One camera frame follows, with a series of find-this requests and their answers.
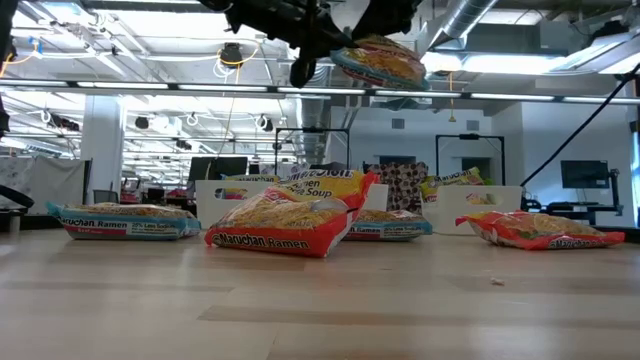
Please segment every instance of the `ceiling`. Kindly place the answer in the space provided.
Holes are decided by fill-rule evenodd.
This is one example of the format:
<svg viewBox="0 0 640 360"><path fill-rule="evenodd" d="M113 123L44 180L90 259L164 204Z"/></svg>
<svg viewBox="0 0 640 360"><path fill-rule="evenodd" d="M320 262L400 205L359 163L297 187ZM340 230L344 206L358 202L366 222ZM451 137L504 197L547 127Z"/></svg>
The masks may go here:
<svg viewBox="0 0 640 360"><path fill-rule="evenodd" d="M341 28L353 27L367 6L366 1L360 0L330 2L334 22ZM444 13L446 5L446 0L424 0L414 18L411 31L390 37L405 46L415 48L421 24ZM629 1L623 0L502 0L481 22L502 25L513 25L517 22L519 26L530 26L540 22L543 15L544 21L592 17L628 6ZM52 26L51 21L54 20L63 25ZM13 26L12 33L20 56L18 60L31 53L33 45L29 43L30 38L36 38L41 43L42 55L8 67L5 78L286 86L289 85L290 64L295 59L295 52L289 49L286 43L267 40L264 34L249 27L243 26L238 34L227 32L228 25L224 15L214 14L191 0L23 1L14 17ZM215 57L226 42L239 43L243 56L252 56L252 60L237 70L221 69ZM321 60L320 63L330 71L326 86L354 86L353 81L328 60ZM540 77L537 76L465 71L453 73L453 81L433 76L430 82L434 90L542 93L552 89L574 94L605 94L614 84L611 77L605 75L591 75L591 78L593 84L601 86L594 85L587 90L580 86L575 77L548 78L543 86L539 82ZM85 102L82 94L5 91L3 99L5 106L13 114L12 132L68 133L66 130L45 124L41 116L44 109L82 125ZM273 139L273 133L265 133L255 126L255 119L262 115L272 119L274 125L279 127L299 127L303 124L298 111L301 106L299 97L236 98L233 101L229 97L147 95L123 96L123 102L129 111L126 129L128 136L174 136L178 135L175 133L178 131L181 137L212 138L208 142L194 142L198 144L196 148L202 153L215 154L220 151L221 139L225 137L227 124L229 137L253 138L258 142ZM444 109L448 108L449 104L449 100L436 99L432 107L436 110ZM457 101L455 106L457 109L487 110L495 108L495 103L461 100ZM134 124L138 116L152 119L168 116L178 119L180 125L169 129L152 127L142 131ZM366 131L366 127L360 125L356 126L354 131L358 131L359 128ZM293 144L285 145L283 151L289 152L292 156L295 151L303 150L299 143L309 141L309 137L305 139L302 136L291 139ZM77 154L80 148L79 139L31 139L29 142L55 148L64 153ZM176 149L174 142L136 140L127 141L125 147L126 151L131 152L184 152ZM259 152L268 155L273 152L268 143L236 145L235 151L240 153ZM222 151L232 152L233 148L227 143ZM149 166L152 167L161 163L149 162ZM133 169L140 164L131 160L125 165L126 168ZM165 166L171 170L165 173L177 173L181 169L179 164L162 165ZM175 180L176 176L166 178Z"/></svg>

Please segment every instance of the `white wall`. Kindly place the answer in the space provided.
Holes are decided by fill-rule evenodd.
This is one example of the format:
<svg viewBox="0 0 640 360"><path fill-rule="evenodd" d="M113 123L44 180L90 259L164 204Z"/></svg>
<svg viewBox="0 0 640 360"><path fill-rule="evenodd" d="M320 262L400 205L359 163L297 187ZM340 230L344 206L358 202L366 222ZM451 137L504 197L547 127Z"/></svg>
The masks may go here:
<svg viewBox="0 0 640 360"><path fill-rule="evenodd" d="M465 134L467 120L480 121L480 134L491 134L491 118L480 110L457 110L456 122L449 122L451 113L434 114L430 110L402 110L392 112L385 109L360 109L351 127L352 167L362 167L362 162L378 164L380 156L415 156L435 174L435 136L437 134ZM340 127L344 108L332 108L332 126ZM405 119L405 128L391 129L392 118ZM333 135L329 139L325 161L346 162L346 146ZM500 144L494 141L498 149ZM499 160L500 154L486 141L440 140L440 173L449 174L462 170L462 157L486 157Z"/></svg>
<svg viewBox="0 0 640 360"><path fill-rule="evenodd" d="M496 134L504 135L507 144L507 182L519 184L535 171L564 140L595 111L597 106L570 104L514 105L493 117ZM620 202L624 215L598 213L599 225L633 226L631 191L631 132L627 107L609 106L578 135L526 189L542 204L554 201L584 201L582 191L563 189L560 172L562 160L606 160L609 169L620 170ZM586 200L611 204L610 190L588 189Z"/></svg>

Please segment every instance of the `black cable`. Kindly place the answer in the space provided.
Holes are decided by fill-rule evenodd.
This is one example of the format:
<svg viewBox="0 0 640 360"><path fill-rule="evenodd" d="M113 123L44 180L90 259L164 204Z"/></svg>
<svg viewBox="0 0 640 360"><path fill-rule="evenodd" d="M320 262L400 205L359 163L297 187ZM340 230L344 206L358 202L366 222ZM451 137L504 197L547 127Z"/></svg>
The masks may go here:
<svg viewBox="0 0 640 360"><path fill-rule="evenodd" d="M569 136L569 138L567 138L567 140L565 140L562 143L562 145L560 145L558 150L556 150L549 157L549 159L547 159L547 161L545 161L538 169L536 169L536 171L534 171L531 175L529 175L529 177L527 177L520 184L520 186L527 185L527 183L529 181L531 181L531 179L533 179L536 175L538 175L538 173L540 171L542 171L542 169L544 169L547 165L549 165L549 163L551 163L553 161L553 159L555 159L556 156L558 156L558 154L560 154L560 152L565 147L567 147L567 145L569 145L571 140L573 140L578 134L580 134L580 132L582 132L582 130L584 130L584 128L587 127L587 125L589 125L591 123L591 121L593 121L593 119L595 119L596 116L598 116L602 112L602 110L604 110L604 108L607 107L607 105L609 105L609 103L611 103L611 100L613 100L613 98L616 97L616 95L618 95L618 93L622 90L622 88L624 88L624 86L635 77L635 75L638 72L638 70L640 70L640 63L638 65L636 65L636 67L633 68L633 70L631 70L631 72L625 74L625 76L622 79L622 81L620 81L620 84L618 85L618 87L615 90L613 90L611 95L609 95L609 97L607 97L607 99L602 103L602 105L600 105L600 107L598 107L598 109L593 114L591 114L591 116L584 123L582 123L582 125L580 125L580 127L577 128L576 131L574 131L573 134L571 134L571 136Z"/></svg>

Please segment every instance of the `wooden table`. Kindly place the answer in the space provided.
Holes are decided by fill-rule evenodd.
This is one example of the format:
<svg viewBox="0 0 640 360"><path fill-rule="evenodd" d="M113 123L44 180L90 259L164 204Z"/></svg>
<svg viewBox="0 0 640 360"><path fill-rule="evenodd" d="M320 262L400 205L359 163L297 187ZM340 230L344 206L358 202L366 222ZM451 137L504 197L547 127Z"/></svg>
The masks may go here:
<svg viewBox="0 0 640 360"><path fill-rule="evenodd" d="M201 241L0 238L2 359L640 356L637 245L524 252L430 236L304 259Z"/></svg>

